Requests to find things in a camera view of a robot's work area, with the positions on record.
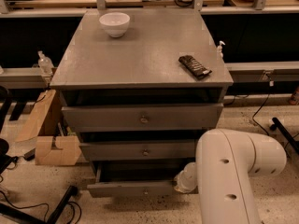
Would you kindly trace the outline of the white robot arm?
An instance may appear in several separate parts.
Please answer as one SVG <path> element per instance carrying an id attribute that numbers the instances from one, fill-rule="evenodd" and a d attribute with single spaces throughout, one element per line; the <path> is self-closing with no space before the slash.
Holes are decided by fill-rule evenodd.
<path id="1" fill-rule="evenodd" d="M 282 145 L 258 133 L 214 129 L 204 133 L 195 161 L 175 177 L 175 190 L 197 190 L 202 224 L 261 224 L 249 179 L 278 175 L 287 162 Z"/>

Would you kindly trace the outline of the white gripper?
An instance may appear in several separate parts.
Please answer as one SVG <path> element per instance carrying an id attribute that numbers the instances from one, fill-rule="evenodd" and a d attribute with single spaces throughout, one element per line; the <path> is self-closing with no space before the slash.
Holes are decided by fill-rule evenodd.
<path id="1" fill-rule="evenodd" d="M 174 189 L 181 193 L 190 193 L 197 187 L 196 163 L 188 163 L 174 178 Z"/>

